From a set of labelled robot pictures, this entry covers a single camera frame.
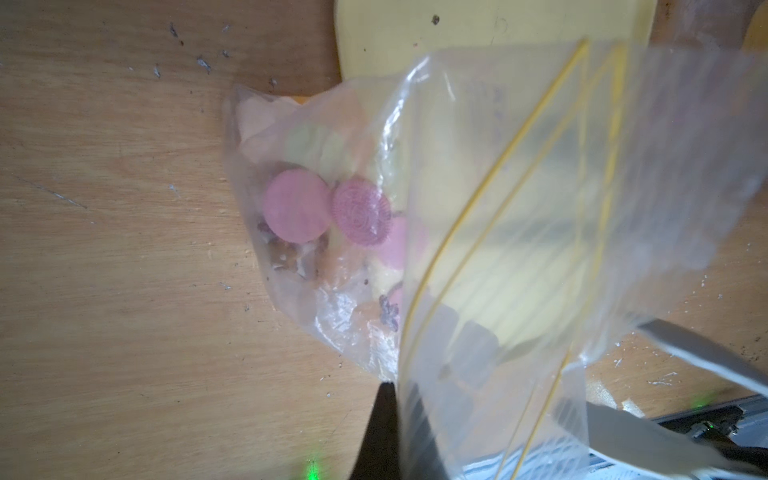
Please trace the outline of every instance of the candy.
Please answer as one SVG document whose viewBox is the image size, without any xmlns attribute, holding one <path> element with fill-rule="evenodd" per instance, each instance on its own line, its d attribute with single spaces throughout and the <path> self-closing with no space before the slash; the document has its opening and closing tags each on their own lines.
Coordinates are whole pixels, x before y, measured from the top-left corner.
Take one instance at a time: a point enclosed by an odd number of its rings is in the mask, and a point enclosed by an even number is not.
<svg viewBox="0 0 768 480">
<path fill-rule="evenodd" d="M 330 199 L 322 178 L 301 168 L 286 170 L 264 192 L 264 220 L 286 242 L 310 242 L 331 224 Z"/>
<path fill-rule="evenodd" d="M 333 192 L 331 211 L 350 242 L 361 247 L 384 243 L 392 226 L 389 199 L 371 182 L 353 177 Z"/>
</svg>

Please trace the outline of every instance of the yellow object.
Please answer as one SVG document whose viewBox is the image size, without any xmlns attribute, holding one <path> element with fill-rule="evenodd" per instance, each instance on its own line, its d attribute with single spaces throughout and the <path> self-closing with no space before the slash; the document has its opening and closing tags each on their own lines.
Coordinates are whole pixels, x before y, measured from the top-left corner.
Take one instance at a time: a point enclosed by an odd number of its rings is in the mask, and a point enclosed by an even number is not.
<svg viewBox="0 0 768 480">
<path fill-rule="evenodd" d="M 647 44 L 655 0 L 337 0 L 343 78 L 393 74 L 446 47 L 593 40 Z"/>
<path fill-rule="evenodd" d="M 757 7 L 755 15 L 752 15 L 741 48 L 742 50 L 768 51 L 768 2 L 763 2 Z"/>
</svg>

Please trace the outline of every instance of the plastic bag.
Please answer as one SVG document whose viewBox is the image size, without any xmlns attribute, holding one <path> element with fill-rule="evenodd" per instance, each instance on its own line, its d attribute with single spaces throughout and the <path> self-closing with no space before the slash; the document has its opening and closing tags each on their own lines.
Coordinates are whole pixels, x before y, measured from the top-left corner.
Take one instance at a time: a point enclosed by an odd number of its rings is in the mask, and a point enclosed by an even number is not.
<svg viewBox="0 0 768 480">
<path fill-rule="evenodd" d="M 403 449 L 403 477 L 578 478 L 583 365 L 667 313 L 763 181 L 766 62 L 585 41 L 445 51 L 409 77 L 428 247 L 404 280 L 400 418 L 439 457 Z"/>
<path fill-rule="evenodd" d="M 301 108 L 238 87 L 224 105 L 225 168 L 271 300 L 388 380 L 399 351 L 408 182 L 398 148 L 376 144 L 370 105 L 391 86 L 350 82 Z"/>
<path fill-rule="evenodd" d="M 733 52 L 442 51 L 301 108 L 236 90 L 227 172 L 276 306 L 397 378 L 403 478 L 436 465 L 451 478 L 577 478 L 582 367 L 667 312 L 761 185 L 765 77 L 765 61 Z M 249 102 L 275 121 L 248 120 Z M 286 171 L 306 182 L 288 190 L 331 205 L 310 210 L 323 218 L 313 240 L 276 243 L 295 232 L 266 221 Z M 333 212 L 350 181 L 365 185 L 353 204 L 376 241 Z"/>
</svg>

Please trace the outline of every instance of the pink candy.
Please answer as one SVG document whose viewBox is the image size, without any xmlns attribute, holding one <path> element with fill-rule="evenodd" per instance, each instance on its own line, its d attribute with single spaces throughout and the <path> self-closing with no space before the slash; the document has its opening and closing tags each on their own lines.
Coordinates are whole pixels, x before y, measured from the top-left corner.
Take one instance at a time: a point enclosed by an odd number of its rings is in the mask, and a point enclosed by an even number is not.
<svg viewBox="0 0 768 480">
<path fill-rule="evenodd" d="M 264 220 L 281 239 L 306 243 L 331 224 L 331 191 L 322 178 L 295 168 L 274 177 L 263 196 Z"/>
<path fill-rule="evenodd" d="M 392 219 L 389 237 L 376 248 L 376 256 L 385 266 L 394 270 L 406 268 L 408 246 L 408 220 L 405 217 Z M 417 258 L 424 254 L 427 247 L 427 233 L 421 225 L 416 224 L 415 235 L 412 238 L 413 249 Z"/>
<path fill-rule="evenodd" d="M 387 240 L 392 226 L 389 200 L 379 188 L 353 177 L 333 192 L 331 212 L 336 225 L 350 242 L 376 247 Z"/>
</svg>

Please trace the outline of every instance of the wooden table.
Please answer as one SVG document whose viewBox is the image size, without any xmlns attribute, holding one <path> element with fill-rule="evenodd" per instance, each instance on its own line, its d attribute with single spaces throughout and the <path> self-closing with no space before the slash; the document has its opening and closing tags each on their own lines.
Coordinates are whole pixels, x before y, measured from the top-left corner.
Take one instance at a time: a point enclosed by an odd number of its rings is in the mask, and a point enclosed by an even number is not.
<svg viewBox="0 0 768 480">
<path fill-rule="evenodd" d="M 273 310 L 220 158 L 233 83 L 339 81 L 331 0 L 107 3 L 0 7 L 0 477 L 345 478 L 378 382 Z M 767 208 L 671 319 L 768 369 Z M 743 394 L 643 346 L 619 401 Z"/>
</svg>

